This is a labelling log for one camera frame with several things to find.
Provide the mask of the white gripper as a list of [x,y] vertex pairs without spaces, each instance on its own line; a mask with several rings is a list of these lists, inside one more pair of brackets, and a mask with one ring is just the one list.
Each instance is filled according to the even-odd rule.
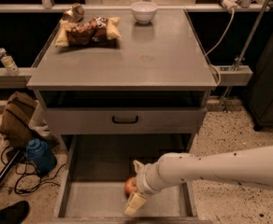
[[127,216],[134,215],[145,204],[147,201],[146,196],[151,196],[161,191],[158,187],[159,175],[155,164],[143,164],[138,160],[134,160],[133,164],[136,172],[136,187],[139,193],[132,192],[129,195],[124,210]]

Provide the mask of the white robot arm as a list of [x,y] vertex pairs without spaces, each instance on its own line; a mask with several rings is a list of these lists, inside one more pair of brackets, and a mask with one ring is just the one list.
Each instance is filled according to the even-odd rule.
[[258,189],[273,189],[273,146],[196,157],[166,153],[157,162],[134,162],[136,189],[124,213],[134,215],[150,196],[193,180],[207,180]]

